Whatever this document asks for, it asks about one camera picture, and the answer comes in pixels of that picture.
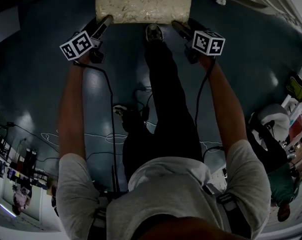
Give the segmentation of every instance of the floor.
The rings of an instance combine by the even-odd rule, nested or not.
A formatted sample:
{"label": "floor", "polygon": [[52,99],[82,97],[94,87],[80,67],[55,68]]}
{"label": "floor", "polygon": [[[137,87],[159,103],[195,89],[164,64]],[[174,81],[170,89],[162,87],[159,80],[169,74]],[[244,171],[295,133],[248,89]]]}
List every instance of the floor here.
{"label": "floor", "polygon": [[[69,67],[59,46],[95,17],[95,0],[30,0],[19,7],[19,16],[21,31],[0,44],[0,122],[15,122],[37,136],[57,134],[59,102]],[[215,0],[192,0],[190,17],[226,38],[223,54],[217,61],[246,117],[267,104],[284,100],[284,84],[290,71],[297,72],[302,66],[302,38],[295,30],[280,19],[234,2],[221,6]],[[143,31],[141,24],[111,25],[103,36],[106,58],[101,67],[109,76],[115,104],[133,103],[133,90],[150,85],[144,60]],[[189,112],[194,116],[197,93],[205,73],[198,64],[188,63],[184,56],[184,40],[172,27],[164,26],[163,31],[178,65]],[[85,70],[83,95],[85,132],[110,134],[110,96],[105,79],[98,71]],[[138,94],[144,103],[148,96],[148,93]],[[149,121],[157,123],[152,99]],[[198,125],[200,140],[208,141],[208,147],[216,145],[209,142],[220,141],[208,84],[202,91]],[[126,134],[118,118],[115,131]],[[23,138],[38,150],[39,160],[58,157],[56,151],[32,135],[16,127],[10,129],[8,141],[15,149]],[[53,135],[49,135],[49,140],[58,144]],[[86,136],[85,144],[87,156],[113,150],[112,144],[103,137]],[[116,152],[122,153],[121,144],[117,145]],[[119,183],[125,190],[122,157],[118,155],[117,158]],[[206,162],[215,171],[223,165],[224,154],[221,151],[209,153]],[[92,178],[109,189],[112,187],[112,164],[113,156],[109,153],[93,154],[88,162]],[[38,161],[37,167],[58,174],[57,159]]]}

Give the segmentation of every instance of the gray t-shirt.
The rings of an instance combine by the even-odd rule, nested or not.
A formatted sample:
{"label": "gray t-shirt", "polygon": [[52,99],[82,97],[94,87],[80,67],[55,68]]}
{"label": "gray t-shirt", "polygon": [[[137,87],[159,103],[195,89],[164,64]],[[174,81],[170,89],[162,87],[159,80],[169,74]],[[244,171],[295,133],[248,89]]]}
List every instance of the gray t-shirt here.
{"label": "gray t-shirt", "polygon": [[[226,192],[236,197],[255,239],[270,213],[266,171],[246,140],[230,148],[226,170]],[[129,193],[108,204],[95,190],[86,162],[76,154],[67,154],[59,164],[57,210],[72,240],[87,239],[92,223],[97,227],[107,225],[108,240],[130,240],[143,221],[159,214],[203,218],[230,232],[223,208],[202,189],[209,178],[210,170],[202,162],[174,156],[156,158],[132,175]]]}

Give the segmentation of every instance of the sneaker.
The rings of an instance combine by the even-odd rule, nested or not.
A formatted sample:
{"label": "sneaker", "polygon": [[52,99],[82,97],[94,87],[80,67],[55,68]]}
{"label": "sneaker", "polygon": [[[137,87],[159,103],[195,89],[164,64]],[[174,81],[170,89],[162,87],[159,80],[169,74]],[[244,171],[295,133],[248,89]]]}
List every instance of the sneaker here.
{"label": "sneaker", "polygon": [[122,105],[114,105],[113,106],[113,112],[116,113],[119,117],[123,117],[123,114],[128,111],[128,108],[126,106]]}
{"label": "sneaker", "polygon": [[149,24],[145,28],[145,38],[148,42],[153,40],[163,41],[163,34],[157,24]]}

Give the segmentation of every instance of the green t-shirt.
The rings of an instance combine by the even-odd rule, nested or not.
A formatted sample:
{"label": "green t-shirt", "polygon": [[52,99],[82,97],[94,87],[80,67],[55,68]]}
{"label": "green t-shirt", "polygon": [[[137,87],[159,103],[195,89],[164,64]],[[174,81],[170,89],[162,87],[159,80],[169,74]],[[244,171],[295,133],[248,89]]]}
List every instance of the green t-shirt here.
{"label": "green t-shirt", "polygon": [[267,176],[270,181],[271,199],[277,206],[280,206],[283,201],[290,203],[297,197],[299,187],[295,186],[288,162]]}

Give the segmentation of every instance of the man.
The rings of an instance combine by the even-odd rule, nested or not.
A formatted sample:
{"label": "man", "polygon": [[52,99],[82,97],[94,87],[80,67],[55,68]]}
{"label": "man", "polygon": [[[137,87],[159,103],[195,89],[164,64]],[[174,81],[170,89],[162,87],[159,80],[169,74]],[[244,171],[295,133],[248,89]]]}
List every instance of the man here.
{"label": "man", "polygon": [[289,203],[292,202],[299,193],[300,175],[297,170],[291,173],[286,151],[281,147],[269,130],[257,119],[257,113],[253,114],[250,128],[256,130],[264,140],[267,150],[258,144],[253,133],[247,129],[247,139],[250,142],[257,158],[264,165],[265,171],[270,181],[271,199],[274,205],[279,207],[277,219],[284,222],[290,216]]}
{"label": "man", "polygon": [[[228,220],[216,198],[202,188],[210,172],[202,163],[197,129],[159,26],[148,25],[146,39],[145,60],[158,122],[152,135],[138,113],[115,107],[128,131],[123,164],[129,193],[109,204],[99,197],[86,165],[84,68],[70,67],[58,122],[61,159],[56,201],[63,227],[72,240],[243,239],[230,233],[230,224],[238,218]],[[87,64],[89,59],[83,57],[81,62]],[[199,62],[207,71],[212,59],[203,55]],[[226,192],[234,196],[244,219],[237,226],[249,224],[248,237],[255,239],[269,216],[268,177],[247,141],[240,103],[217,63],[209,81],[226,154]]]}
{"label": "man", "polygon": [[28,209],[32,197],[32,186],[26,178],[18,178],[15,181],[16,186],[13,186],[13,205],[12,211],[18,216],[22,210]]}

